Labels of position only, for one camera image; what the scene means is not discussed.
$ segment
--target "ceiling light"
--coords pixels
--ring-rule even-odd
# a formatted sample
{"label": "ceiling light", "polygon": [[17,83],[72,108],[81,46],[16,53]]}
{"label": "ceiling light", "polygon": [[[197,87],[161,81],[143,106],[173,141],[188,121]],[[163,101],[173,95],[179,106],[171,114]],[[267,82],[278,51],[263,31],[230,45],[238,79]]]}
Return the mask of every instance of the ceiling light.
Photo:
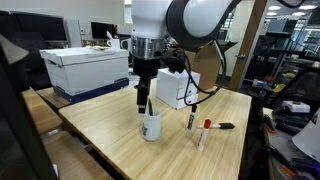
{"label": "ceiling light", "polygon": [[275,15],[277,15],[277,13],[275,13],[275,12],[268,12],[267,15],[268,15],[268,16],[275,16]]}
{"label": "ceiling light", "polygon": [[308,10],[308,9],[315,9],[317,6],[314,5],[306,5],[306,6],[300,6],[299,9]]}
{"label": "ceiling light", "polygon": [[292,13],[292,15],[294,16],[303,16],[305,15],[306,13],[303,13],[303,12],[295,12],[295,13]]}
{"label": "ceiling light", "polygon": [[281,7],[280,6],[270,6],[269,10],[279,10]]}

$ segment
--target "wooden table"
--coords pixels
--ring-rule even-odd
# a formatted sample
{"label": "wooden table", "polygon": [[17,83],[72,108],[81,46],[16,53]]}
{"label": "wooden table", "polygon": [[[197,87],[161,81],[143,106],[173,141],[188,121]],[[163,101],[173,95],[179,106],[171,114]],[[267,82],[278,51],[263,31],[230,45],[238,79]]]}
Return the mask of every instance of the wooden table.
{"label": "wooden table", "polygon": [[27,108],[40,135],[59,128],[62,124],[60,117],[30,88],[22,92]]}
{"label": "wooden table", "polygon": [[46,101],[48,101],[56,110],[71,104],[69,101],[65,100],[63,97],[57,95],[53,91],[52,87],[38,90],[37,93],[41,97],[43,97]]}
{"label": "wooden table", "polygon": [[44,140],[51,159],[57,164],[61,180],[112,179],[112,177],[67,132]]}
{"label": "wooden table", "polygon": [[137,91],[128,87],[59,112],[126,178],[238,179],[251,97],[221,89],[199,105],[195,126],[207,118],[236,126],[210,130],[203,152],[196,148],[201,130],[186,132],[191,108],[177,111],[157,99],[155,81],[150,98],[161,112],[162,134],[155,142],[145,141],[136,98]]}

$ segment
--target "ceiling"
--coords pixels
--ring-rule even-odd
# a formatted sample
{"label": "ceiling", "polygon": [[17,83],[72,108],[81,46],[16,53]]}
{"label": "ceiling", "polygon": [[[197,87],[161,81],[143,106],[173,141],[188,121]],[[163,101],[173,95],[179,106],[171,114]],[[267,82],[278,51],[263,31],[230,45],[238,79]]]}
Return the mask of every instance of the ceiling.
{"label": "ceiling", "polygon": [[[287,3],[290,3],[292,5],[296,5],[301,2],[301,0],[284,0],[284,1]],[[294,13],[294,12],[306,13],[303,16],[298,16],[301,18],[306,18],[312,12],[312,10],[302,10],[302,9],[298,9],[298,8],[296,8],[296,9],[287,8],[284,5],[282,5],[281,3],[279,3],[277,0],[271,0],[270,4],[271,4],[270,6],[279,6],[280,9],[279,10],[269,10],[268,12],[275,12],[275,13],[277,13],[277,15],[276,16],[268,16],[267,15],[267,18],[276,18],[277,16],[292,15],[292,13]],[[314,6],[320,7],[320,0],[306,0],[302,5],[314,5]]]}

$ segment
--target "door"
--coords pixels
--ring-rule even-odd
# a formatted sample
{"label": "door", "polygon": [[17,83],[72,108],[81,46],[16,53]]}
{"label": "door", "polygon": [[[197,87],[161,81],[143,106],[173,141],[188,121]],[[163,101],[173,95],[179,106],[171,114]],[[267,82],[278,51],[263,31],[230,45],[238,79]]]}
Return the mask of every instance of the door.
{"label": "door", "polygon": [[233,54],[236,57],[236,62],[229,83],[229,89],[237,91],[243,81],[243,76],[246,73],[246,67],[249,65],[251,47],[255,47],[257,39],[256,34],[259,34],[259,28],[262,26],[261,19],[264,17],[265,7],[268,0],[255,0],[252,13],[249,19],[248,26],[243,36],[243,41],[238,54]]}

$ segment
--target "red cap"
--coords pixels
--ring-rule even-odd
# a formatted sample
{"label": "red cap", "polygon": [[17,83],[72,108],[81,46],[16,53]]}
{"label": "red cap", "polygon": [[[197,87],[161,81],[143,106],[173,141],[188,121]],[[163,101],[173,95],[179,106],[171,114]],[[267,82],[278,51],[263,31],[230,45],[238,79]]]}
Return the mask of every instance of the red cap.
{"label": "red cap", "polygon": [[210,128],[210,124],[211,124],[210,119],[206,119],[206,120],[204,121],[204,128],[205,128],[205,129],[209,129],[209,128]]}

